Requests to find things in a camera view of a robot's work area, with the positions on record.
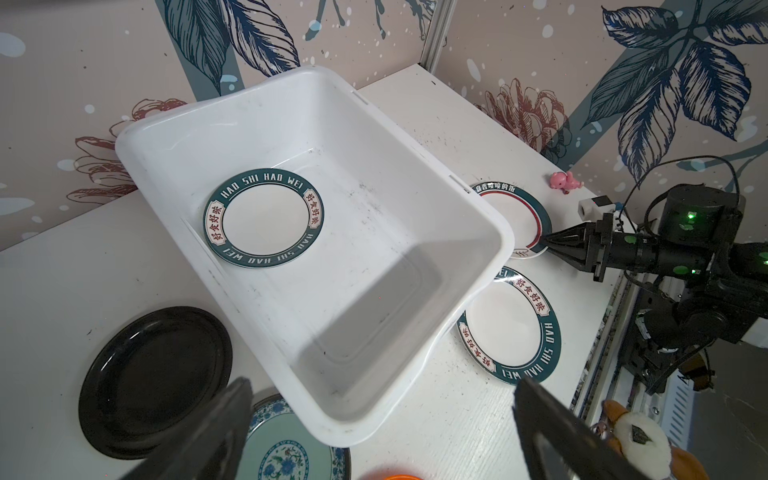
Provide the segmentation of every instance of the plush toy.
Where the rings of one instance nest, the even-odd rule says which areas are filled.
[[[603,413],[613,429],[609,446],[650,480],[709,480],[696,457],[671,446],[661,427],[642,413],[629,412],[614,400],[603,403]]]
[[[551,177],[549,177],[549,187],[550,188],[559,188],[560,190],[563,190],[563,193],[568,195],[569,190],[573,190],[575,188],[582,188],[584,186],[584,182],[580,182],[574,178],[574,175],[571,172],[568,172],[564,174],[563,172],[557,172],[555,174],[552,174]]]

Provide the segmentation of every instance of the pink toy figurine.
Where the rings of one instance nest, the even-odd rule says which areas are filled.
[[[566,195],[568,195],[569,190],[582,188],[583,186],[584,182],[576,180],[571,172],[568,172],[567,174],[557,172],[556,174],[552,174],[549,178],[549,187],[559,188],[560,190],[563,190],[563,193]]]

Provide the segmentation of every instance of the wallpaper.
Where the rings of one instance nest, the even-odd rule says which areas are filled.
[[[627,211],[676,184],[747,199],[738,240],[768,241],[768,0],[459,0],[436,75]],[[660,214],[656,207],[651,218]]]
[[[136,190],[128,124],[322,65],[361,88],[418,63],[435,0],[0,7],[0,250]]]

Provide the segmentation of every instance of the white plastic bin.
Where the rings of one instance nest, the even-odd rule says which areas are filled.
[[[376,431],[514,248],[499,213],[325,68],[137,122],[117,153],[280,393],[333,446]],[[264,167],[309,180],[325,223],[300,257],[254,270],[217,257],[201,219],[221,182]]]

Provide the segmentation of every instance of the red flower illustration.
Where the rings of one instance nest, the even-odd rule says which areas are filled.
[[[131,118],[119,121],[109,127],[112,139],[75,138],[74,144],[85,152],[85,156],[78,158],[74,165],[78,172],[88,174],[91,181],[98,187],[75,190],[70,192],[67,198],[83,204],[106,204],[136,190],[134,181],[114,152],[114,139],[134,121],[186,104],[186,102],[176,98],[170,98],[166,101],[144,99],[134,106]]]
[[[565,155],[571,143],[568,117],[552,91],[530,87],[523,91],[515,78],[510,85],[502,85],[496,97],[486,91],[485,106],[475,106],[550,162]]]

